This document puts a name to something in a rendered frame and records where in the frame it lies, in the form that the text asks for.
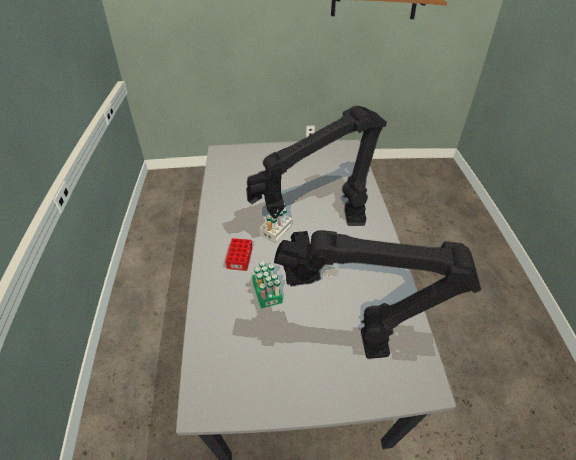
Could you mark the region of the green tube rack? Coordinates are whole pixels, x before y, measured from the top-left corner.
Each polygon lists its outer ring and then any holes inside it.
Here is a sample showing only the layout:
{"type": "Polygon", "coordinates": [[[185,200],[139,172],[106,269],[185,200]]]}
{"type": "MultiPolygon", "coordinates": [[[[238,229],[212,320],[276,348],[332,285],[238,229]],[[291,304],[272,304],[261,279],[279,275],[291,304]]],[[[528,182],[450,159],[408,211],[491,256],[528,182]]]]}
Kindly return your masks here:
{"type": "Polygon", "coordinates": [[[256,287],[256,288],[255,288],[255,291],[257,290],[257,291],[256,291],[256,294],[258,293],[257,296],[258,296],[258,300],[259,300],[259,303],[260,303],[261,308],[265,308],[265,307],[269,307],[269,306],[273,306],[273,305],[277,305],[277,304],[283,303],[283,297],[282,297],[282,293],[281,293],[280,288],[279,288],[279,295],[278,295],[278,296],[275,296],[275,291],[273,290],[273,297],[271,297],[271,298],[268,297],[268,292],[267,292],[266,289],[265,289],[266,299],[262,299],[262,298],[261,298],[261,293],[260,293],[261,291],[260,291],[260,289],[258,288],[258,284],[257,284],[257,282],[256,282],[255,274],[252,275],[252,277],[253,277],[253,280],[254,280],[253,284],[255,284],[254,287],[256,287]]]}

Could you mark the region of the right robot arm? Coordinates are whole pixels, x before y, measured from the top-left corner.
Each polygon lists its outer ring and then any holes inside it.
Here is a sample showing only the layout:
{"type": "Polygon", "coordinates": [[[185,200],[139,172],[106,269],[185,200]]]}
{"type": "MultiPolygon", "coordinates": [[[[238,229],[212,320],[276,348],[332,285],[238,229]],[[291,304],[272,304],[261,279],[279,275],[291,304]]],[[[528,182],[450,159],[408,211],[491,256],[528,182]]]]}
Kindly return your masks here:
{"type": "Polygon", "coordinates": [[[343,197],[348,198],[348,203],[345,203],[348,222],[366,222],[365,204],[368,196],[365,186],[367,174],[379,134],[383,127],[386,127],[387,121],[382,120],[383,118],[376,112],[363,106],[353,106],[344,111],[343,115],[337,121],[301,141],[266,156],[263,160],[265,171],[247,178],[247,201],[253,205],[262,199],[262,195],[265,197],[263,193],[266,193],[266,204],[275,203],[275,193],[270,193],[267,189],[271,192],[279,191],[282,174],[287,172],[287,169],[337,139],[358,130],[359,133],[363,132],[359,151],[351,175],[352,178],[350,178],[351,176],[348,177],[347,182],[342,187],[342,192],[344,193],[343,197]],[[352,186],[349,184],[349,179],[352,186]]]}

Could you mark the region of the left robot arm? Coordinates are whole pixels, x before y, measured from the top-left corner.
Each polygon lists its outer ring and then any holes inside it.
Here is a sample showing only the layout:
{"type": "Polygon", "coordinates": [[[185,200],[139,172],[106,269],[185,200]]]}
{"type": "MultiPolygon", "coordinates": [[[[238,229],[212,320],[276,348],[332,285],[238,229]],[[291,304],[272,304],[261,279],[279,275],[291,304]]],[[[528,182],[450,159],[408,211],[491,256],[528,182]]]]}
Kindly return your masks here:
{"type": "Polygon", "coordinates": [[[423,247],[359,239],[325,230],[315,231],[310,244],[308,231],[301,231],[293,232],[291,241],[281,241],[274,263],[289,267],[292,272],[299,266],[307,276],[317,273],[325,263],[362,263],[445,275],[395,304],[383,303],[364,310],[361,336],[366,358],[373,359],[389,357],[388,337],[393,334],[393,328],[403,321],[459,294],[470,290],[474,293],[481,291],[476,267],[471,261],[472,253],[463,245],[445,241],[441,248],[423,247]]]}

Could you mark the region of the red block with round holes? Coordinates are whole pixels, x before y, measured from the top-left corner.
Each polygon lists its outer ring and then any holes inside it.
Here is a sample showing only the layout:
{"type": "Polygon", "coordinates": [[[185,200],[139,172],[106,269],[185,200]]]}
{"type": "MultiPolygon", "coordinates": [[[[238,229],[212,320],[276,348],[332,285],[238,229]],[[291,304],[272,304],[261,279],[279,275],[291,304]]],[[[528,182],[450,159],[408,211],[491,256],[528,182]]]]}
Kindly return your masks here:
{"type": "Polygon", "coordinates": [[[226,258],[227,269],[247,271],[251,252],[252,240],[232,238],[226,258]]]}

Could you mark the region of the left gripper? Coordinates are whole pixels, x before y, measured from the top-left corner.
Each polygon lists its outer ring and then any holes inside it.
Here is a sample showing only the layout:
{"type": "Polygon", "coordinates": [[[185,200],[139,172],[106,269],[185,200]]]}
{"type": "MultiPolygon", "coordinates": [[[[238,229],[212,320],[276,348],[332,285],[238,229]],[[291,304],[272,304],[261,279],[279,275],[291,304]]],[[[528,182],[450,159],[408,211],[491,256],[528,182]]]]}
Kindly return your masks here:
{"type": "Polygon", "coordinates": [[[319,271],[315,275],[312,275],[312,277],[311,277],[311,276],[307,276],[307,275],[303,274],[300,271],[299,266],[294,272],[292,272],[291,268],[285,267],[285,266],[284,266],[284,270],[286,273],[287,285],[291,284],[290,286],[312,284],[312,283],[314,283],[312,281],[319,281],[321,279],[319,271]]]}

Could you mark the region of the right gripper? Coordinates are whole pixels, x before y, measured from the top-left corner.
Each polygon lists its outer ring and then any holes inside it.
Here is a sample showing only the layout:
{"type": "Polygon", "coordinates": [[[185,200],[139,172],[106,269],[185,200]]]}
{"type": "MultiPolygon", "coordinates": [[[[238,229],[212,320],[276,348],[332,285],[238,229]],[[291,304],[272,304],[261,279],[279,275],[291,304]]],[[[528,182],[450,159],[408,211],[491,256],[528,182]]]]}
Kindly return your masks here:
{"type": "Polygon", "coordinates": [[[271,216],[274,219],[276,219],[276,218],[278,218],[279,214],[284,209],[284,201],[283,201],[282,194],[281,194],[281,188],[279,191],[271,192],[268,189],[267,189],[267,191],[270,193],[275,193],[275,203],[266,204],[266,206],[267,206],[267,211],[271,214],[271,216]],[[277,210],[278,210],[278,212],[277,212],[277,210]],[[276,214],[276,212],[277,212],[277,214],[276,214]],[[274,214],[276,214],[276,216],[274,214]]]}

